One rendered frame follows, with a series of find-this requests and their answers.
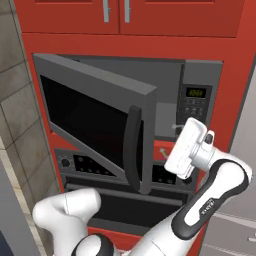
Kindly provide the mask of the dark oven door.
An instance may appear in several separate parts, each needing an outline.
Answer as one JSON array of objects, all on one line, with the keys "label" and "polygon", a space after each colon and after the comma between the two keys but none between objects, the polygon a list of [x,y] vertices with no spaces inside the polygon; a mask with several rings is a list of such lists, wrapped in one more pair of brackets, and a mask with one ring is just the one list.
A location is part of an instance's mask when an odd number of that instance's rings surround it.
[{"label": "dark oven door", "polygon": [[[104,188],[139,194],[128,185],[78,178],[68,178],[66,183],[73,183],[89,188]],[[144,235],[150,228],[179,210],[189,199],[186,191],[167,190],[154,186],[148,196],[182,200],[182,206],[152,203],[122,197],[100,194],[101,208],[89,221],[89,225],[111,231],[134,235]]]}]

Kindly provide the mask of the grey microwave oven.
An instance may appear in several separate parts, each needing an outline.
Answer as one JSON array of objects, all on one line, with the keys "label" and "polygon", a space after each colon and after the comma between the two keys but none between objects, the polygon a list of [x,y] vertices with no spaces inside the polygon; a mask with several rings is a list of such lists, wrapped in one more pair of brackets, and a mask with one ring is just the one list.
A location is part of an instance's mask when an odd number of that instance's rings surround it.
[{"label": "grey microwave oven", "polygon": [[179,128],[175,129],[173,126],[178,124],[176,112],[181,85],[206,86],[207,91],[213,90],[207,98],[210,109],[203,115],[206,123],[210,122],[213,100],[222,70],[221,61],[71,55],[65,55],[65,58],[155,86],[157,88],[156,140],[175,141],[177,138],[176,130]]}]

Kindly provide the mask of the grey microwave door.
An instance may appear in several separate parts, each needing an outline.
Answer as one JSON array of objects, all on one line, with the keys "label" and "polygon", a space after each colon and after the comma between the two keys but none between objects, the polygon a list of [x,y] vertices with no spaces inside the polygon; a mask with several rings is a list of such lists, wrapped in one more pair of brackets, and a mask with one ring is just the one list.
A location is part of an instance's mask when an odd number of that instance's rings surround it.
[{"label": "grey microwave door", "polygon": [[156,88],[55,54],[35,54],[33,61],[50,129],[127,183],[123,168],[127,117],[131,106],[142,110],[143,153],[138,192],[149,193]]}]

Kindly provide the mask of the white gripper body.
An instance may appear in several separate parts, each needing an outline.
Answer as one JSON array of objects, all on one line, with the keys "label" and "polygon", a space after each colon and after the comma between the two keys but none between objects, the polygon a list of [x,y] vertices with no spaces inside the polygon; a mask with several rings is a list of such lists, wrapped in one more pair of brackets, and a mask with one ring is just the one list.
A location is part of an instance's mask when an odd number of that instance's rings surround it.
[{"label": "white gripper body", "polygon": [[180,179],[187,179],[194,169],[193,153],[202,143],[207,127],[195,118],[189,117],[180,133],[164,168]]}]

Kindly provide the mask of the red cabinet housing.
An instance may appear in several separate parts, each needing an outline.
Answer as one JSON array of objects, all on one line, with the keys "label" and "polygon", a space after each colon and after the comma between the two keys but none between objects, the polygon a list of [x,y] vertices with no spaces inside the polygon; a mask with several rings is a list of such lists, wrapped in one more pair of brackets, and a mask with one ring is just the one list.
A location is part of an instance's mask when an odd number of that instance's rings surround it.
[{"label": "red cabinet housing", "polygon": [[238,34],[234,38],[166,37],[95,34],[21,33],[33,79],[32,54],[89,54],[114,57],[170,57],[189,60],[221,60],[222,68],[210,128],[215,143],[227,152],[233,143],[249,88],[256,55],[256,0],[244,0]]}]

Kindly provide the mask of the red cupboard door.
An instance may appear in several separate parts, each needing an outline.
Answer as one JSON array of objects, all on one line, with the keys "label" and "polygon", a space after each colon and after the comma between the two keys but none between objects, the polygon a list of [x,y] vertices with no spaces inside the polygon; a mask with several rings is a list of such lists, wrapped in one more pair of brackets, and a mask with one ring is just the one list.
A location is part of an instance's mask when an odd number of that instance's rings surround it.
[{"label": "red cupboard door", "polygon": [[245,0],[130,0],[130,23],[120,4],[126,35],[235,37]]},{"label": "red cupboard door", "polygon": [[108,0],[104,22],[102,0],[14,0],[21,29],[27,33],[117,34],[118,0]]}]

